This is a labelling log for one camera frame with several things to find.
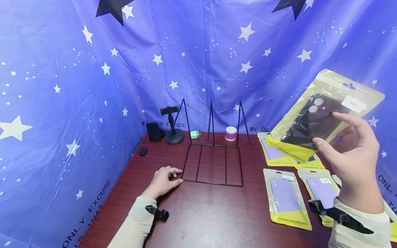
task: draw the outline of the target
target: sleeve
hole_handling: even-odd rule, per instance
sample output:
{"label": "sleeve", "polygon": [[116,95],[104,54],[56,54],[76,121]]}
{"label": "sleeve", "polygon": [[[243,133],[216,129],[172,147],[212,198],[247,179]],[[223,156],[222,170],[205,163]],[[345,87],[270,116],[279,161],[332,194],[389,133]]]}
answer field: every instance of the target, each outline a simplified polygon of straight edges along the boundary
{"label": "sleeve", "polygon": [[359,233],[334,221],[329,248],[391,248],[390,220],[385,212],[363,213],[341,203],[337,198],[334,200],[334,207],[343,210],[374,233]]}
{"label": "sleeve", "polygon": [[157,207],[156,200],[148,196],[137,197],[119,231],[113,237],[108,248],[142,248],[152,228],[154,215],[146,211],[145,206]]}

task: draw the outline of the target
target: wooden table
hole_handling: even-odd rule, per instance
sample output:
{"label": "wooden table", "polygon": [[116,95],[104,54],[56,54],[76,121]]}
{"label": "wooden table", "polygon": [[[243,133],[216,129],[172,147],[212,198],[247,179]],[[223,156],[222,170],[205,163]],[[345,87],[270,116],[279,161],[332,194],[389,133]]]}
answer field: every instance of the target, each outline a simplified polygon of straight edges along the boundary
{"label": "wooden table", "polygon": [[[104,203],[80,244],[80,248],[106,248],[137,196],[148,186],[153,174],[162,166],[183,168],[189,139],[179,144],[151,143],[146,135],[137,152]],[[273,223],[265,188],[263,168],[292,171],[293,167],[268,167],[256,136],[240,134],[239,147],[243,172],[243,187],[210,185],[185,181],[158,201],[160,209],[170,213],[167,222],[156,221],[146,240],[146,248],[254,248],[254,247],[327,247],[331,228],[321,225],[318,215],[310,212],[309,195],[303,182],[299,186],[313,231]],[[206,133],[194,143],[207,141]],[[215,143],[235,145],[221,133]],[[146,156],[137,153],[148,148]],[[184,179],[195,179],[201,146],[191,146]],[[203,146],[198,180],[225,182],[225,148]],[[227,182],[241,184],[239,157],[236,148],[227,148]]]}

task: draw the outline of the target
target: hand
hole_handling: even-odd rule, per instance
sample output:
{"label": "hand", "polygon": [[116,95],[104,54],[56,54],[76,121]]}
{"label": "hand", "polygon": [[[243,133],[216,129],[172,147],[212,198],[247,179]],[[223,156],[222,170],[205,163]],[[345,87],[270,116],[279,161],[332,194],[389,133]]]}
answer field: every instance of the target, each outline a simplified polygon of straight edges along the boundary
{"label": "hand", "polygon": [[339,134],[339,141],[329,144],[313,138],[313,143],[342,181],[339,200],[362,212],[382,212],[382,195],[376,182],[379,143],[372,128],[366,120],[349,114],[333,112],[332,116],[350,126]]}
{"label": "hand", "polygon": [[168,193],[172,188],[175,188],[176,186],[183,183],[182,179],[170,181],[169,177],[173,176],[175,178],[177,173],[182,173],[182,170],[178,168],[171,168],[171,166],[161,167],[158,171],[156,171],[152,182],[142,193],[142,195],[149,196],[156,200],[159,196]]}

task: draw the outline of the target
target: yellow packaging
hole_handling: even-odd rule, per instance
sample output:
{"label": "yellow packaging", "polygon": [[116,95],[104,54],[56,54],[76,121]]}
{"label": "yellow packaging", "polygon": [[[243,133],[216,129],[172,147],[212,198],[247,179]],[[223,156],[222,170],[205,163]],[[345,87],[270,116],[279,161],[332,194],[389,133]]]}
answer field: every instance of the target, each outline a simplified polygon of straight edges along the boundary
{"label": "yellow packaging", "polygon": [[[263,169],[263,174],[265,176],[266,191],[269,199],[270,219],[272,222],[311,231],[312,225],[310,223],[310,219],[307,214],[306,206],[304,204],[295,174],[292,172],[272,169]],[[280,182],[283,182],[283,185],[288,186],[286,190],[287,196],[284,199],[279,198],[277,202],[273,192],[274,188],[272,187],[272,183],[274,184]],[[279,205],[281,202],[280,199],[288,201],[288,197],[292,197],[291,200],[295,201],[295,204],[298,204],[298,210],[280,212],[278,210],[281,207]]]}
{"label": "yellow packaging", "polygon": [[[342,182],[337,175],[332,175],[332,178],[339,186],[342,186]],[[392,223],[390,223],[390,241],[397,242],[397,215],[394,213],[394,211],[390,208],[385,200],[383,200],[383,204],[385,206],[385,213],[392,220]]]}
{"label": "yellow packaging", "polygon": [[362,117],[384,98],[384,94],[371,88],[322,70],[270,132],[266,143],[305,163],[317,152],[312,138],[330,142],[347,127],[345,122],[331,116],[332,111]]}
{"label": "yellow packaging", "polygon": [[[299,168],[298,169],[298,176],[302,179],[307,191],[309,192],[310,198],[312,200],[315,200],[314,194],[311,191],[311,188],[308,184],[307,179],[308,178],[319,178],[323,183],[329,184],[333,191],[335,192],[335,195],[339,195],[339,187],[335,183],[335,181],[331,177],[331,173],[329,170],[326,169],[310,169],[310,168]],[[320,215],[321,218],[321,223],[325,227],[332,227],[333,226],[333,219],[331,217],[328,217],[326,215]]]}
{"label": "yellow packaging", "polygon": [[295,167],[297,169],[301,167],[325,169],[323,163],[316,154],[314,154],[306,163],[299,163],[298,161],[294,160],[289,156],[282,156],[279,158],[270,159],[267,149],[269,148],[274,149],[274,148],[269,147],[265,142],[266,137],[269,135],[270,133],[261,133],[261,132],[257,133],[256,135],[259,139],[259,143],[262,147],[263,153],[265,155],[266,163],[268,166],[289,166],[289,167]]}

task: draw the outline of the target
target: black wrist mount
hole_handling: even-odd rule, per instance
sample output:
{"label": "black wrist mount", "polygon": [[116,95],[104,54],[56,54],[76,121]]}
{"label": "black wrist mount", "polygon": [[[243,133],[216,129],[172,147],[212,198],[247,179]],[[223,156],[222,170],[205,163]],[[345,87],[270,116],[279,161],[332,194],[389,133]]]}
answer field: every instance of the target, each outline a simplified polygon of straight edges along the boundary
{"label": "black wrist mount", "polygon": [[167,221],[168,217],[169,217],[169,213],[167,210],[163,209],[163,210],[158,210],[157,208],[155,208],[152,205],[147,205],[145,207],[146,211],[153,214],[156,218],[162,220],[162,221]]}
{"label": "black wrist mount", "polygon": [[309,207],[313,213],[326,215],[336,220],[339,224],[364,234],[373,234],[374,232],[365,228],[360,222],[351,217],[349,214],[339,208],[325,209],[320,200],[309,200]]}

